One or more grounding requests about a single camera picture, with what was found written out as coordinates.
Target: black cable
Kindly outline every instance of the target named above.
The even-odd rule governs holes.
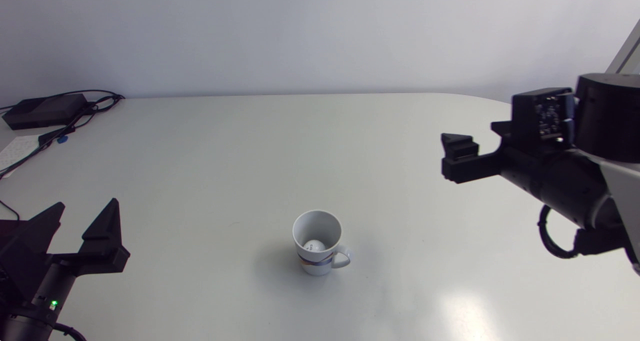
[[[61,128],[58,133],[56,133],[53,136],[51,136],[51,138],[49,138],[47,141],[43,142],[38,148],[33,150],[30,154],[28,154],[27,156],[23,157],[19,161],[16,161],[16,163],[14,163],[13,165],[10,165],[9,167],[5,167],[2,170],[0,170],[0,179],[5,177],[6,174],[8,174],[8,173],[12,172],[13,170],[15,170],[16,168],[18,168],[23,163],[26,163],[30,158],[32,158],[35,155],[39,154],[39,152],[41,152],[42,150],[45,150],[47,147],[49,147],[49,145],[51,145],[51,143],[55,139],[60,138],[61,136],[66,134],[68,129],[73,127],[78,122],[78,120],[80,120],[80,118],[82,118],[85,115],[85,112],[87,110],[91,109],[91,107],[93,107],[93,106],[85,108],[82,112],[80,112],[78,114],[78,116],[76,116],[71,122],[69,122],[69,124],[67,124],[65,127]]]
[[[540,210],[540,220],[537,222],[542,245],[555,257],[560,257],[560,259],[573,259],[578,256],[578,251],[575,248],[572,250],[560,248],[560,246],[551,239],[551,236],[549,236],[549,232],[547,232],[547,216],[549,215],[549,211],[551,211],[551,207],[547,205],[542,206]]]
[[[97,115],[97,114],[98,114],[98,113],[96,113],[96,112],[92,113],[92,114],[91,114],[91,116],[89,116],[89,118],[88,118],[85,122],[83,122],[83,123],[81,123],[81,124],[77,125],[75,128],[76,128],[76,129],[80,129],[80,127],[85,126],[85,125],[86,125],[86,124],[88,124],[88,123],[91,121],[91,119],[93,119],[93,118],[94,118],[94,116],[95,116],[95,115]]]
[[[11,109],[12,107],[16,107],[18,104],[12,104],[11,106],[4,106],[4,107],[0,107],[0,110],[7,110],[7,109]]]
[[[87,339],[80,332],[78,332],[77,329],[74,329],[73,327],[68,325],[63,325],[62,323],[56,323],[53,326],[53,330],[62,332],[64,336],[69,335],[75,341],[87,341]]]
[[[9,211],[13,212],[15,214],[16,220],[20,221],[20,213],[18,213],[18,211],[16,211],[13,208],[10,208],[9,205],[4,203],[2,200],[0,200],[0,204],[2,204],[2,206],[4,206],[7,209],[9,209]]]
[[[98,99],[98,101],[96,101],[96,102],[89,102],[88,107],[86,107],[84,110],[82,110],[80,113],[78,113],[78,116],[76,116],[65,127],[60,129],[59,132],[57,132],[56,134],[53,134],[53,136],[51,136],[45,142],[42,142],[39,147],[37,147],[34,151],[32,151],[27,156],[23,157],[22,159],[19,159],[18,161],[16,161],[16,163],[10,165],[9,167],[5,167],[2,170],[0,170],[0,179],[2,179],[9,172],[12,172],[13,170],[15,170],[16,168],[21,166],[23,163],[27,162],[30,158],[32,158],[35,155],[39,154],[39,152],[41,152],[41,151],[45,150],[46,148],[48,148],[55,139],[61,138],[62,136],[68,134],[69,130],[75,130],[75,128],[76,128],[75,124],[83,116],[91,115],[91,117],[89,117],[89,119],[87,121],[85,121],[81,125],[79,125],[79,127],[83,127],[86,124],[88,124],[91,121],[91,119],[94,117],[94,115],[96,115],[96,113],[104,113],[106,111],[109,111],[112,107],[116,106],[116,104],[118,104],[119,101],[121,101],[121,100],[123,100],[125,98],[123,95],[120,95],[118,93],[115,93],[115,92],[112,92],[112,91],[108,91],[108,90],[100,90],[100,89],[87,89],[87,90],[76,90],[76,91],[70,91],[70,92],[63,92],[63,93],[58,93],[56,95],[51,95],[51,96],[48,96],[48,97],[45,97],[45,98],[55,98],[55,97],[62,97],[64,95],[71,95],[71,94],[77,94],[77,93],[89,93],[89,92],[108,93],[109,95]],[[109,99],[112,99],[112,103],[111,104],[109,104],[106,107],[102,107],[102,108],[98,107],[98,104],[100,104],[102,102],[105,102],[105,101],[107,101]]]

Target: mug handle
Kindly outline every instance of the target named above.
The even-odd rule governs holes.
[[[346,247],[345,245],[338,245],[336,246],[334,253],[341,253],[346,256],[347,259],[345,261],[336,262],[336,257],[333,257],[333,263],[331,263],[332,269],[343,268],[352,263],[352,250],[349,247]]]

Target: white ball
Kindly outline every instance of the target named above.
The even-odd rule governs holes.
[[[327,246],[325,246],[321,241],[309,240],[304,244],[304,246],[302,246],[302,248],[311,252],[321,252],[326,250]]]

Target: paper note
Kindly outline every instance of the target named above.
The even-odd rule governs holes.
[[[0,172],[34,152],[39,146],[38,136],[40,135],[31,134],[30,136],[18,136],[14,138],[7,147],[0,151]],[[9,177],[12,173],[14,172],[11,171],[4,175],[4,177]]]

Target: black cylindrical joint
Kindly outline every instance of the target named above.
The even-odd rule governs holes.
[[[47,341],[75,281],[66,267],[51,264],[31,305],[0,313],[0,341]]]
[[[503,150],[500,175],[583,229],[620,222],[615,202],[596,163],[576,151],[532,156],[512,147]]]
[[[640,74],[583,74],[575,92],[575,145],[589,154],[640,163]]]
[[[47,341],[53,327],[48,323],[17,314],[0,314],[0,340]]]

